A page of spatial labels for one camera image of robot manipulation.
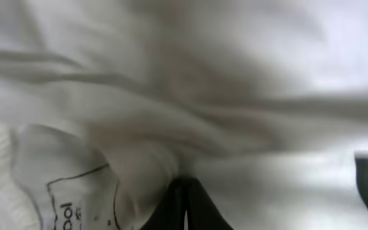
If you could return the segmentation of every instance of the clothing label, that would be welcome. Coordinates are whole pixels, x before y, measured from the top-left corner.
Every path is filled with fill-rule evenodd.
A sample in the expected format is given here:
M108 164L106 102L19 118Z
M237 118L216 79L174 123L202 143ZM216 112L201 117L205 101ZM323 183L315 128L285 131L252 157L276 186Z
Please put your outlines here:
M114 211L118 184L108 165L47 184L53 230L119 229Z

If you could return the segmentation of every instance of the white fabric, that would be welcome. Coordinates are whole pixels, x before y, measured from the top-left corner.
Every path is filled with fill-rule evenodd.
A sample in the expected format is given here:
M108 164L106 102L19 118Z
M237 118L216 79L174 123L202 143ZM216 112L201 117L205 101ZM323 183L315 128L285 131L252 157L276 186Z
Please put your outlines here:
M0 0L0 122L98 148L140 217L192 173L235 229L368 229L368 1Z
M13 180L12 145L8 127L0 124L0 229L39 229L40 221L30 197Z

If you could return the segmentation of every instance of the wrinkled fabric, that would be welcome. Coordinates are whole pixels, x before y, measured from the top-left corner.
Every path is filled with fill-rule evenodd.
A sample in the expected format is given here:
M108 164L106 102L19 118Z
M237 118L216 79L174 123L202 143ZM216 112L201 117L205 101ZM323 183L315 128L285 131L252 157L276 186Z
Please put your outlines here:
M0 121L92 144L138 213L149 148L234 229L368 229L368 1L0 0Z

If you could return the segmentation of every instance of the black stripe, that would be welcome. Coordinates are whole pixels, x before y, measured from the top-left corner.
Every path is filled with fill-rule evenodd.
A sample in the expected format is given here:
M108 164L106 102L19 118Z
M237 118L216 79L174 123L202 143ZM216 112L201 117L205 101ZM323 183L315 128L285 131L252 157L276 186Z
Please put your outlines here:
M368 209L368 155L356 154L355 162L358 193Z
M121 230L119 222L118 222L118 218L116 216L116 196L118 194L118 188L119 188L119 183L116 185L116 191L114 191L114 198L113 198L113 217L114 217L114 223L116 225L116 227L118 228L118 230Z

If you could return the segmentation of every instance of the black object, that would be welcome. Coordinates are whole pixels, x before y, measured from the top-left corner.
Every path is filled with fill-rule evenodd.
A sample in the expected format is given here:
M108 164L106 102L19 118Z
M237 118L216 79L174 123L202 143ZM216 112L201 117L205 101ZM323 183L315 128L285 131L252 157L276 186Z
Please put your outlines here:
M233 230L222 218L207 192L195 178L175 179L141 230Z

